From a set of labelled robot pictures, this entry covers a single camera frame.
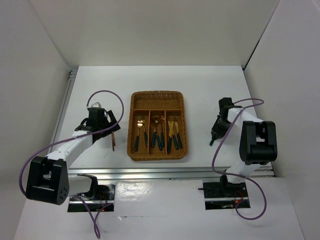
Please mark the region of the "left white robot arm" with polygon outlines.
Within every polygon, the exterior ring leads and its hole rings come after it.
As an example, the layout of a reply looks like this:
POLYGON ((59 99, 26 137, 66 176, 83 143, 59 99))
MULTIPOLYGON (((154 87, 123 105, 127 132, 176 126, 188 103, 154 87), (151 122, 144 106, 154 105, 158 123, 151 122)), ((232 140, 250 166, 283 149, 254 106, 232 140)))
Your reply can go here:
POLYGON ((99 195, 98 180, 89 174, 69 176, 75 160, 96 141, 120 126, 111 110, 90 107, 88 117, 75 128, 69 141, 44 157, 35 156, 29 167, 25 196, 29 200, 61 205, 74 195, 93 200, 99 195))

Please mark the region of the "copper chopstick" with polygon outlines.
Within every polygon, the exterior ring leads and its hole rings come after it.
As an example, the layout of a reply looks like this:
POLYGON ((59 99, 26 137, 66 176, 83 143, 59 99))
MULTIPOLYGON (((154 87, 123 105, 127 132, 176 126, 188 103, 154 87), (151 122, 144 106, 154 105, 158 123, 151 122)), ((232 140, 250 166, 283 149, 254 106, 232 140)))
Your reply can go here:
POLYGON ((112 151, 115 151, 116 141, 115 141, 115 133, 111 133, 111 143, 112 143, 112 151))
POLYGON ((113 146, 116 146, 115 132, 112 132, 112 145, 113 145, 113 146))

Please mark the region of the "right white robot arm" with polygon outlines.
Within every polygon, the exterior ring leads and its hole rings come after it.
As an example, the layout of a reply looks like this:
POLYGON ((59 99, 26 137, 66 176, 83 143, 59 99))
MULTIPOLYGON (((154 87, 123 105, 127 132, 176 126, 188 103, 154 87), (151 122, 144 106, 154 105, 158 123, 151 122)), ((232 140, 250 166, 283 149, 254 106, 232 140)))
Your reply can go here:
POLYGON ((278 156, 276 125, 264 121, 236 105, 230 97, 218 101, 219 114, 211 129, 210 146, 216 140, 225 140, 234 126, 241 130, 239 157, 230 168, 221 173, 218 190, 230 196, 259 167, 274 162, 278 156))

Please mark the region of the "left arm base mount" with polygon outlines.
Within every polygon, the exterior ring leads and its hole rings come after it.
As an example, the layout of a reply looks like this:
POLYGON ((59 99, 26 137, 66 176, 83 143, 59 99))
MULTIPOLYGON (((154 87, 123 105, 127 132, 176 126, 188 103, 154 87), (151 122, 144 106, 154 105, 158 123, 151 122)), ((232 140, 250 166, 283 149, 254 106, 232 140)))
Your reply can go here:
POLYGON ((96 176, 89 174, 70 175, 69 213, 113 212, 115 207, 115 184, 100 184, 96 176))

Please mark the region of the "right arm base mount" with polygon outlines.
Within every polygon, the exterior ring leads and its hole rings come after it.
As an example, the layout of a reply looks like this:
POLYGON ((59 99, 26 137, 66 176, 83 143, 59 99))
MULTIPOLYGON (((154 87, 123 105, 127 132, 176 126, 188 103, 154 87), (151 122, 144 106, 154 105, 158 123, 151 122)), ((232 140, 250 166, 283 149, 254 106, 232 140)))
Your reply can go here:
POLYGON ((219 182, 204 182, 198 190, 203 192, 206 210, 234 209, 237 204, 239 209, 251 207, 246 183, 230 183, 226 175, 219 182))

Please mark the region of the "small gold spoon green handle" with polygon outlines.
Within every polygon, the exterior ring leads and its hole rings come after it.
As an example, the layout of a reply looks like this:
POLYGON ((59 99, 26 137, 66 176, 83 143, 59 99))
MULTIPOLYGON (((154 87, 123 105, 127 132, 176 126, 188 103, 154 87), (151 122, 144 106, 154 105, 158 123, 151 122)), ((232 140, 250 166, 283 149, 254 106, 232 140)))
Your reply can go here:
POLYGON ((164 135, 165 117, 163 115, 159 118, 159 122, 160 122, 160 128, 161 128, 161 132, 160 132, 161 146, 162 148, 164 148, 165 147, 165 135, 164 135))

